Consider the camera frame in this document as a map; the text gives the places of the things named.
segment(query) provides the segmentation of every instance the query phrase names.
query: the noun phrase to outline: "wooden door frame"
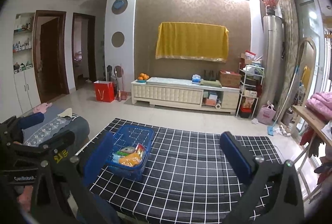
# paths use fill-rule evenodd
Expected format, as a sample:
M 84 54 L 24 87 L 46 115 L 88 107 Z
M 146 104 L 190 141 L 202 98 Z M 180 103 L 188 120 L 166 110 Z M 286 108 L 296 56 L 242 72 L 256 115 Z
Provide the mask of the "wooden door frame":
M 47 11 L 47 10 L 37 10 L 34 16 L 34 28 L 33 28 L 33 60 L 34 60 L 34 74 L 36 76 L 37 88 L 40 88 L 39 80 L 37 79 L 38 70 L 37 70 L 37 61 L 36 61 L 36 31 L 37 31 L 37 20 L 38 17 L 59 17 L 59 70 L 60 70 L 60 79 L 64 84 L 63 94 L 69 94 L 68 81 L 67 81 L 67 72 L 65 64 L 65 55 L 64 55 L 64 28 L 66 21 L 66 12 L 65 11 Z M 41 97 L 41 90 L 38 90 L 39 97 Z
M 97 80 L 96 73 L 96 60 L 95 60 L 95 22 L 96 17 L 92 15 L 82 14 L 82 13 L 73 13 L 73 24 L 71 29 L 71 54 L 73 61 L 73 70 L 74 70 L 74 24 L 75 18 L 84 18 L 88 20 L 88 67 L 89 67 L 89 80 L 95 82 Z M 75 87 L 77 89 L 77 81 L 74 74 Z

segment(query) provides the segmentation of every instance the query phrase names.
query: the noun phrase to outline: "pink folded clothes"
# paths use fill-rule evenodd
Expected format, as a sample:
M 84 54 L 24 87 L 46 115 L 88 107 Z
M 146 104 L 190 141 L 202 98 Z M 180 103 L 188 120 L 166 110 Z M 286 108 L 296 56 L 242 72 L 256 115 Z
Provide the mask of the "pink folded clothes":
M 332 110 L 330 108 L 331 103 L 326 101 L 328 94 L 322 96 L 322 94 L 313 94 L 310 99 L 307 100 L 305 105 L 313 111 L 321 114 L 326 120 L 332 120 Z
M 51 107 L 52 106 L 52 103 L 42 103 L 42 104 L 39 104 L 38 106 L 36 106 L 34 108 L 34 113 L 38 113 L 38 112 L 41 112 L 41 113 L 46 113 L 46 109 L 48 107 Z
M 319 100 L 323 102 L 327 107 L 332 109 L 332 92 L 319 92 L 315 94 L 317 97 L 319 96 Z

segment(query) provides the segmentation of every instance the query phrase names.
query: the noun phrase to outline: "wallpaper wall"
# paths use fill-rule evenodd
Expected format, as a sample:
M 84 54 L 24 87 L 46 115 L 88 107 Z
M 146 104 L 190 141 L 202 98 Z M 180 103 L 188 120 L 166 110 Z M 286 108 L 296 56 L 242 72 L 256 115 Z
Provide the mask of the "wallpaper wall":
M 161 22 L 197 22 L 226 26 L 229 54 L 226 63 L 183 59 L 155 59 Z M 134 29 L 135 76 L 191 79 L 203 70 L 237 71 L 239 56 L 250 49 L 249 0 L 136 0 Z

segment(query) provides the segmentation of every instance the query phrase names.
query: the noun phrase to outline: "ceiling light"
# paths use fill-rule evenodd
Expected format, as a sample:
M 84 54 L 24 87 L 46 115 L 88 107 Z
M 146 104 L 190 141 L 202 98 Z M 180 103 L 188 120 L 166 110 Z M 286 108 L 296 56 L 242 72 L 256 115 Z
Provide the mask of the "ceiling light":
M 310 11 L 309 12 L 309 16 L 312 18 L 312 19 L 317 19 L 317 14 L 313 11 Z

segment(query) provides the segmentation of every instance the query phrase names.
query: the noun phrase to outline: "black and white grid mat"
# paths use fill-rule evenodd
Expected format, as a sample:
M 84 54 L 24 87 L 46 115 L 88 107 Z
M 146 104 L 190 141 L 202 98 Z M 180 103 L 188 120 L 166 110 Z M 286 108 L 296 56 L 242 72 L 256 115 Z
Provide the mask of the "black and white grid mat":
M 142 182 L 120 178 L 104 166 L 90 191 L 107 200 L 118 212 L 154 223 L 221 223 L 240 199 L 240 184 L 219 148 L 219 134 L 162 128 L 114 119 L 80 154 L 90 154 L 108 131 L 124 124 L 151 127 L 155 131 L 151 155 Z M 254 155 L 281 163 L 268 137 L 235 136 Z M 268 202 L 272 186 L 266 186 L 252 220 Z

